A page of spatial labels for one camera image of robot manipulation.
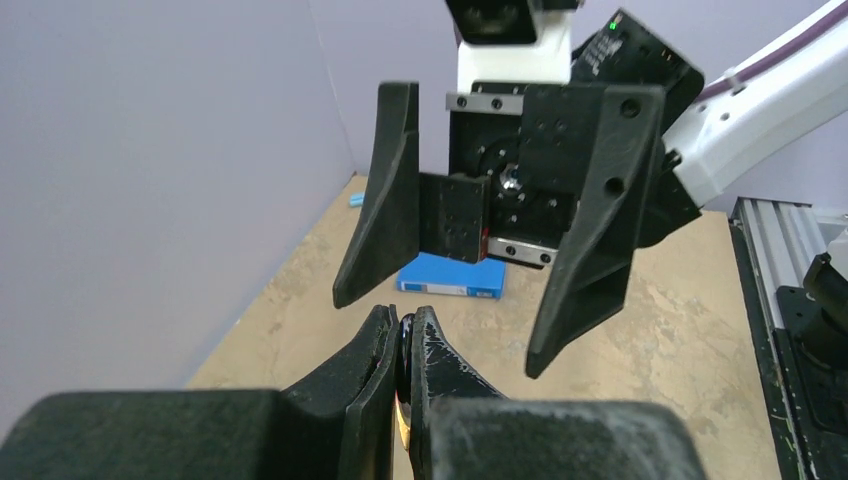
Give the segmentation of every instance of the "small light blue object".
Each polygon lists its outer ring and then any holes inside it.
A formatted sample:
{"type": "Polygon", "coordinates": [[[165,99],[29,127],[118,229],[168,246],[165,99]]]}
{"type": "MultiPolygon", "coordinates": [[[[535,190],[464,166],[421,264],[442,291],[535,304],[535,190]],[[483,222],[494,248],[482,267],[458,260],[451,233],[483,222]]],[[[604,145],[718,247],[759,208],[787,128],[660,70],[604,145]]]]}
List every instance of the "small light blue object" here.
{"type": "Polygon", "coordinates": [[[351,207],[361,207],[362,202],[364,200],[365,200],[365,194],[364,193],[362,193],[362,192],[354,193],[353,195],[350,196],[350,200],[347,203],[351,207]]]}
{"type": "Polygon", "coordinates": [[[501,298],[506,264],[486,258],[471,264],[421,253],[403,267],[397,276],[402,292],[501,298]]]}

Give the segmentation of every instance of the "table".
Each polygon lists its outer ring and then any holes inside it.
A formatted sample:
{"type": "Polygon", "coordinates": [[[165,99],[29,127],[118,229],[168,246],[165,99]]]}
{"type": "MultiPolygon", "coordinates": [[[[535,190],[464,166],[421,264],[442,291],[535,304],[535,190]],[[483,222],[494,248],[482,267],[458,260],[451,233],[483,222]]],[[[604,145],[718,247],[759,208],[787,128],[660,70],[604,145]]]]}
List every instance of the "table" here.
{"type": "MultiPolygon", "coordinates": [[[[519,399],[632,399],[688,425],[712,479],[780,478],[727,218],[704,216],[636,253],[626,306],[524,376],[547,270],[509,265],[500,300],[401,293],[390,279],[336,310],[331,287],[359,215],[354,177],[247,309],[190,388],[285,388],[346,344],[375,304],[432,305],[445,335],[489,382],[519,399]]],[[[395,447],[395,478],[412,478],[395,447]]]]}

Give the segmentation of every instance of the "tabletop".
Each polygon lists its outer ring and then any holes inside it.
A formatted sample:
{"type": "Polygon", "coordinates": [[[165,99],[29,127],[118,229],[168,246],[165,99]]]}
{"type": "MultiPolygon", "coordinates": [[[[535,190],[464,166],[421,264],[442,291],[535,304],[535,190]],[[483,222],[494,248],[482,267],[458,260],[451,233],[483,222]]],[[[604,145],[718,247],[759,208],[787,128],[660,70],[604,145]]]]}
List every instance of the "tabletop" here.
{"type": "MultiPolygon", "coordinates": [[[[637,251],[624,310],[531,380],[524,355],[548,270],[509,265],[500,300],[398,292],[390,278],[333,308],[333,280],[359,216],[347,201],[365,183],[351,179],[190,388],[285,388],[346,344],[375,304],[396,304],[400,315],[432,305],[448,341],[512,398],[657,402],[686,422],[710,478],[780,478],[723,213],[705,212],[637,251]]],[[[395,478],[411,479],[396,443],[395,478]]]]}

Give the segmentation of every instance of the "blue box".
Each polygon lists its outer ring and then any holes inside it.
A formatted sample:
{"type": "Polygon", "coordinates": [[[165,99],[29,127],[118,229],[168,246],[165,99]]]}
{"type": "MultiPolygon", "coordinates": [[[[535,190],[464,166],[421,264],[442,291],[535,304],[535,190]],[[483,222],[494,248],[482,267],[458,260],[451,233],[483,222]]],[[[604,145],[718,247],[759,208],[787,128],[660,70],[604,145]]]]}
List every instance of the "blue box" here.
{"type": "Polygon", "coordinates": [[[402,292],[501,298],[506,264],[491,258],[471,264],[421,253],[397,276],[402,292]]]}

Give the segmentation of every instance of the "white wall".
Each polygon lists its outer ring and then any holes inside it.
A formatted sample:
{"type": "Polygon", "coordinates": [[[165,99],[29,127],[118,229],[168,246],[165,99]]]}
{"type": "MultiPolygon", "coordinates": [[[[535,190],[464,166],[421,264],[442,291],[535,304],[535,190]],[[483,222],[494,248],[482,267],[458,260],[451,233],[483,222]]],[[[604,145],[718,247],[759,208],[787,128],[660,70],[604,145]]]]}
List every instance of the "white wall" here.
{"type": "MultiPolygon", "coordinates": [[[[358,171],[366,173],[380,81],[421,82],[421,166],[447,170],[444,94],[455,88],[456,51],[444,0],[311,0],[358,171]]],[[[677,47],[708,81],[823,5],[824,0],[588,0],[576,42],[625,7],[677,47]]],[[[729,211],[737,195],[848,209],[848,115],[800,139],[732,185],[708,207],[729,211]]]]}
{"type": "Polygon", "coordinates": [[[179,387],[353,171],[307,0],[0,4],[0,436],[179,387]]]}

